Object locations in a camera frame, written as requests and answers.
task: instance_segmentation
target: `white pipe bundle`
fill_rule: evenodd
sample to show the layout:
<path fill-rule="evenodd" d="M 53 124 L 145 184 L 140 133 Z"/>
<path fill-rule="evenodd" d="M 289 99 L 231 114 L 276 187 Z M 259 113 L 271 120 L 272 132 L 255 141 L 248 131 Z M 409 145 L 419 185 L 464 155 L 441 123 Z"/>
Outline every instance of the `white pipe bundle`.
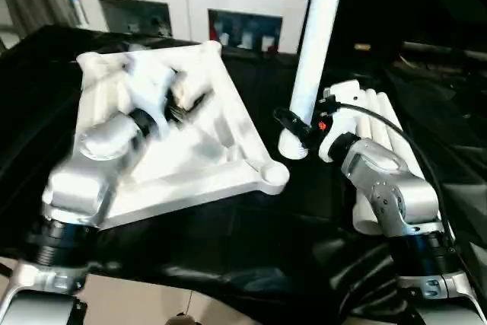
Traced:
<path fill-rule="evenodd" d="M 387 94 L 376 94 L 373 89 L 368 89 L 366 92 L 361 91 L 361 93 L 361 97 L 366 101 L 366 108 L 387 118 L 390 122 L 402 129 Z M 424 179 L 425 176 L 419 167 L 416 156 L 412 152 L 409 143 L 398 135 L 397 132 L 386 127 L 381 121 L 366 115 L 361 116 L 357 126 L 357 134 L 359 137 L 372 139 L 383 147 L 394 151 L 404 159 L 411 173 Z M 355 230 L 362 234 L 382 234 L 374 211 L 372 211 L 371 204 L 361 193 L 357 193 L 357 202 L 353 208 L 352 220 Z"/>

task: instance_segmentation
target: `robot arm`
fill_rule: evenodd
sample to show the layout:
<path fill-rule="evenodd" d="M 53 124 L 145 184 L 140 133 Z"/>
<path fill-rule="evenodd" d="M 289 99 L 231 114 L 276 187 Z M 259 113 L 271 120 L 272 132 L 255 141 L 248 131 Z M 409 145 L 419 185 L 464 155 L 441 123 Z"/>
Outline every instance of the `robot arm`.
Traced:
<path fill-rule="evenodd" d="M 457 254 L 438 221 L 432 186 L 406 162 L 370 139 L 347 132 L 329 149 L 343 174 L 371 203 L 390 244 L 399 290 L 410 302 L 466 298 L 486 323 Z"/>
<path fill-rule="evenodd" d="M 413 175 L 406 162 L 391 150 L 370 139 L 357 137 L 353 133 L 359 116 L 357 111 L 336 109 L 336 102 L 361 107 L 360 95 L 357 81 L 335 84 L 325 91 L 321 102 L 332 98 L 333 103 L 329 110 L 324 103 L 325 112 L 320 116 L 332 115 L 333 122 L 318 148 L 318 155 L 325 162 L 340 164 L 343 174 L 367 197 L 389 242 L 399 291 L 409 303 L 437 304 L 433 300 L 468 299 L 475 308 L 476 320 L 462 320 L 463 323 L 487 324 L 453 243 L 447 239 L 443 223 L 438 219 L 438 197 L 433 187 Z M 309 141 L 310 136 L 316 135 L 316 121 L 303 127 L 297 116 L 282 110 L 276 118 L 300 138 L 306 148 L 317 146 L 316 142 Z M 424 310 L 419 308 L 417 311 L 425 319 L 421 312 Z M 442 322 L 444 325 L 448 318 L 444 315 L 442 321 L 427 323 Z"/>
<path fill-rule="evenodd" d="M 0 323 L 72 323 L 84 305 L 73 297 L 84 286 L 98 228 L 114 198 L 119 177 L 134 167 L 150 135 L 167 133 L 166 93 L 175 79 L 164 65 L 158 79 L 144 75 L 150 60 L 131 60 L 127 88 L 134 110 L 117 112 L 89 128 L 72 154 L 49 175 L 43 193 L 43 217 L 28 235 L 0 304 Z M 46 309 L 55 311 L 46 313 Z"/>

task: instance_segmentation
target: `black tablecloth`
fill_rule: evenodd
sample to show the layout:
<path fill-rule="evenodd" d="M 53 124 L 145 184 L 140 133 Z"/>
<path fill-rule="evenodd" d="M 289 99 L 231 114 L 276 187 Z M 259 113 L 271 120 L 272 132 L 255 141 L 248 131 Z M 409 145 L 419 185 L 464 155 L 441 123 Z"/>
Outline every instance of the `black tablecloth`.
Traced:
<path fill-rule="evenodd" d="M 0 57 L 0 255 L 22 255 L 46 177 L 70 148 L 81 87 L 75 57 L 123 51 L 128 43 L 186 44 L 45 27 Z M 277 151 L 281 128 L 272 111 L 288 106 L 296 58 L 232 50 L 223 58 L 271 156 L 291 171 L 285 191 L 243 194 L 103 231 L 92 272 L 195 289 L 264 324 L 335 323 L 350 313 L 397 320 L 405 302 L 396 295 L 389 250 L 383 238 L 353 231 L 355 194 L 339 168 L 313 155 L 286 161 Z M 403 127 L 430 157 L 483 290 L 487 84 L 353 65 L 328 65 L 322 83 L 347 78 L 386 91 Z M 315 311 L 326 319 L 317 320 Z"/>

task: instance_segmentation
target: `black wire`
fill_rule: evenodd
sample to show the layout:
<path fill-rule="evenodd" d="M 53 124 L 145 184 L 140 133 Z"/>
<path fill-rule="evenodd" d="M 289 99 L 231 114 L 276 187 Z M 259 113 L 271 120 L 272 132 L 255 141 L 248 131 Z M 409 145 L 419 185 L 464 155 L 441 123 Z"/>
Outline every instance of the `black wire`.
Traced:
<path fill-rule="evenodd" d="M 450 232 L 450 222 L 448 221 L 446 209 L 444 206 L 444 200 L 443 200 L 443 192 L 441 189 L 440 181 L 438 180 L 438 177 L 436 173 L 434 172 L 434 168 L 431 166 L 431 163 L 429 160 L 426 158 L 426 155 L 423 153 L 423 151 L 420 149 L 419 146 L 414 142 L 412 138 L 410 138 L 407 134 L 404 133 L 399 127 L 397 127 L 394 123 L 390 122 L 387 118 L 381 116 L 378 113 L 375 113 L 372 110 L 368 110 L 367 108 L 359 107 L 359 106 L 354 106 L 353 104 L 346 104 L 346 103 L 340 103 L 337 102 L 338 106 L 340 108 L 346 108 L 348 110 L 357 110 L 358 112 L 365 113 L 369 115 L 370 117 L 373 117 L 375 119 L 378 119 L 387 127 L 393 129 L 395 132 L 397 132 L 398 135 L 400 135 L 403 139 L 405 139 L 412 147 L 413 150 L 415 150 L 416 154 L 419 155 L 419 157 L 422 160 L 422 163 L 425 165 L 426 169 L 428 170 L 429 176 L 432 180 L 432 186 L 434 187 L 434 190 L 436 190 L 436 194 L 438 196 L 438 205 L 440 208 L 440 213 L 441 213 L 441 220 L 444 223 L 444 230 L 447 235 L 448 240 L 450 241 L 450 245 L 453 246 L 454 244 L 454 239 L 453 235 Z"/>

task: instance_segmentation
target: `floor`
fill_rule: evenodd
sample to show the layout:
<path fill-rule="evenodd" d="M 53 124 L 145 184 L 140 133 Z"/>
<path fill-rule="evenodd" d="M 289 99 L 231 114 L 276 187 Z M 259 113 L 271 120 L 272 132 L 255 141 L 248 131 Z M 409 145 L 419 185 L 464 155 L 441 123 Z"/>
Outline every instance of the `floor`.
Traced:
<path fill-rule="evenodd" d="M 0 31 L 0 37 L 7 48 L 19 41 L 14 33 Z M 0 258 L 0 262 L 11 268 L 15 265 L 14 260 L 5 258 Z M 7 279 L 0 276 L 0 293 L 3 293 L 7 283 Z M 259 325 L 214 298 L 163 285 L 88 276 L 86 286 L 78 297 L 88 303 L 85 325 L 161 325 L 181 312 L 193 316 L 202 325 Z M 343 325 L 386 324 L 349 318 Z"/>

